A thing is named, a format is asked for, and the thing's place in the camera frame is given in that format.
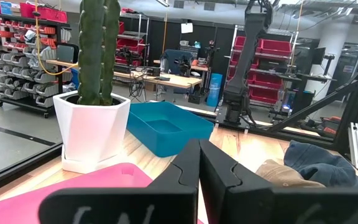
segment storage rack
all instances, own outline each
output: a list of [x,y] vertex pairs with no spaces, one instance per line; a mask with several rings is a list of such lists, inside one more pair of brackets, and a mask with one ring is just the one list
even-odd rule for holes
[[[137,31],[127,31],[124,30],[123,33],[118,34],[117,36],[117,50],[119,50],[119,44],[122,40],[136,40],[137,46],[130,49],[131,52],[136,52],[141,55],[144,55],[144,66],[149,64],[148,57],[149,57],[149,24],[150,18],[143,15],[143,14],[134,14],[134,13],[121,13],[120,17],[123,18],[130,18],[130,19],[138,19],[139,26]],[[146,21],[146,32],[141,32],[142,22]],[[122,59],[116,60],[117,63],[126,63]]]
[[[2,20],[3,23],[6,23],[7,21],[12,23],[12,22],[20,22],[23,24],[28,24],[30,26],[34,26],[35,25],[35,19],[33,18],[27,18],[27,17],[21,17],[21,16],[11,16],[11,15],[5,15],[5,14],[0,14],[0,20]],[[55,29],[55,33],[54,34],[50,34],[50,35],[54,35],[56,42],[61,42],[62,41],[62,28],[70,28],[69,24],[64,24],[64,23],[59,23],[59,22],[54,22],[54,21],[46,21],[46,20],[41,20],[39,19],[39,26],[48,26],[48,27],[53,27]],[[14,32],[14,29],[11,27],[3,27],[1,26],[1,30],[3,31],[7,31],[7,32]],[[10,48],[7,44],[4,43],[8,43],[8,42],[22,42],[19,38],[15,38],[15,37],[11,37],[11,38],[5,38],[5,40],[2,40],[2,46],[4,48],[7,49],[8,52],[17,52],[17,49],[12,49]],[[23,53],[26,55],[26,57],[37,57],[37,51],[36,51],[36,46],[37,44],[35,44],[33,46],[33,49],[27,48],[27,49],[21,49],[23,51]],[[46,62],[43,62],[43,65],[45,68],[48,67],[48,65],[46,64]],[[22,64],[18,64],[15,65],[15,67],[28,67],[26,64],[22,63]],[[57,72],[61,72],[62,71],[62,66],[58,66],[57,67]],[[0,73],[4,73],[6,75],[6,78],[1,78],[0,77],[0,81],[2,81],[2,79],[7,79],[7,78],[13,78],[15,79],[16,84],[19,84],[20,90],[17,90],[17,87],[13,85],[14,90],[16,91],[11,91],[11,90],[6,90],[7,93],[16,93],[15,96],[13,95],[5,95],[1,93],[2,88],[5,89],[9,89],[9,85],[0,85],[2,87],[0,87],[0,106],[3,105],[3,103],[9,103],[11,105],[15,105],[15,106],[20,106],[23,108],[27,108],[29,110],[33,110],[33,111],[38,111],[38,112],[42,112],[44,113],[44,118],[48,118],[49,113],[54,111],[53,108],[53,101],[52,101],[52,95],[50,95],[50,91],[52,91],[52,88],[57,88],[57,93],[55,92],[53,95],[56,94],[60,94],[63,93],[63,82],[64,80],[70,81],[71,78],[67,77],[68,75],[71,75],[69,73],[63,73],[61,75],[56,75],[56,76],[51,76],[51,75],[47,75],[46,73],[45,78],[46,79],[41,79],[41,76],[38,77],[39,81],[35,80],[33,78],[33,80],[27,80],[28,82],[38,82],[38,83],[45,83],[46,80],[48,83],[53,83],[56,81],[57,78],[57,87],[55,86],[51,86],[51,87],[47,87],[45,90],[39,91],[37,92],[37,90],[34,89],[34,87],[32,88],[32,90],[35,91],[29,91],[29,90],[25,90],[24,85],[25,83],[23,83],[23,81],[20,80],[25,80],[25,77],[23,76],[23,74],[18,74],[16,73],[15,75],[13,74],[13,69],[12,70],[3,70]],[[47,98],[43,99],[42,101],[40,101],[41,96],[45,96]]]
[[[233,35],[233,41],[232,41],[232,45],[231,45],[231,54],[230,56],[226,56],[230,59],[233,58],[234,53],[240,54],[241,50],[236,50],[234,48],[234,43],[237,37],[237,32],[238,31],[244,31],[244,26],[243,25],[235,25],[234,28],[234,35]],[[289,43],[291,43],[291,53],[294,52],[295,50],[295,43],[296,40],[298,38],[298,32],[297,31],[291,31],[291,30],[280,30],[280,29],[269,29],[267,31],[267,34],[272,34],[272,35],[283,35],[283,36],[288,36],[290,38]],[[261,52],[256,52],[255,56],[258,58],[272,58],[272,59],[277,59],[277,60],[284,60],[286,61],[287,67],[291,66],[291,56],[282,56],[282,55],[275,55],[275,54],[263,54]],[[227,78],[229,76],[229,73],[231,71],[231,69],[235,69],[236,65],[230,65],[227,67],[227,71],[226,71],[226,82],[228,81]],[[251,72],[255,72],[257,74],[263,74],[263,75],[273,75],[276,77],[280,77],[283,78],[283,73],[280,72],[275,72],[275,71],[269,71],[269,70],[261,70],[258,68],[251,68],[250,69]],[[269,88],[266,86],[260,86],[260,85],[254,85],[254,84],[249,84],[249,86],[254,87],[254,88],[262,88],[262,89],[270,89],[270,90],[277,90],[277,101],[276,103],[267,103],[264,101],[258,101],[258,100],[250,100],[250,104],[254,105],[254,106],[262,106],[262,107],[266,107],[266,108],[273,108],[275,111],[279,111],[281,106],[282,106],[282,100],[284,98],[284,92],[285,92],[285,86],[287,85],[286,82],[282,82],[282,85],[280,88]]]

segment concrete floor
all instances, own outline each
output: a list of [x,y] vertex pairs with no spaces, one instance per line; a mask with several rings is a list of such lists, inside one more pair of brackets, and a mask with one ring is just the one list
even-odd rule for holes
[[[116,84],[113,88],[113,92],[122,96],[129,96],[129,88],[123,84]],[[162,95],[158,100],[163,100],[164,97],[165,96]],[[213,107],[206,106],[203,101],[200,105],[188,103],[182,94],[175,94],[175,98],[178,105],[208,111],[214,110]],[[147,100],[155,100],[154,92],[147,91]],[[314,115],[314,119],[318,119],[320,116],[341,116],[343,109],[344,107],[340,105],[328,105],[319,110],[316,115]],[[268,110],[264,108],[253,108],[252,112],[256,120],[270,121],[270,118],[267,117],[269,113]],[[9,131],[4,129],[25,134],[32,138],[43,139],[48,142],[60,142],[62,140],[57,119],[54,115],[51,115],[49,119],[45,119],[40,113],[34,113],[16,106],[4,104],[3,107],[0,107],[0,170],[48,147],[46,144],[31,141],[31,138],[26,139],[18,137],[17,135],[8,134]]]

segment pink tray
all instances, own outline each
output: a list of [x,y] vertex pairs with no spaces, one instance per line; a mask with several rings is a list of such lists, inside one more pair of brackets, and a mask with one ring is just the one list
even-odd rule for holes
[[38,208],[50,193],[74,187],[147,187],[152,182],[130,163],[117,164],[0,201],[0,224],[38,224]]

